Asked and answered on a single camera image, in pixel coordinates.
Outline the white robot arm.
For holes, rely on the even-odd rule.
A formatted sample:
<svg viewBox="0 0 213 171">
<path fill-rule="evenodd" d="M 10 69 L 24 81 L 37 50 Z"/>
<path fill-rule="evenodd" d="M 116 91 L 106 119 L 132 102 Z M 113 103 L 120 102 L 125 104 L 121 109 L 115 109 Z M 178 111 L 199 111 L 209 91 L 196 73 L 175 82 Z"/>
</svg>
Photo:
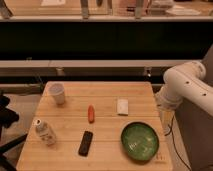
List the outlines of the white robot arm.
<svg viewBox="0 0 213 171">
<path fill-rule="evenodd" d="M 199 61 L 173 66 L 163 76 L 164 84 L 155 94 L 164 109 L 177 109 L 186 98 L 213 116 L 213 86 L 203 81 L 206 68 Z"/>
</svg>

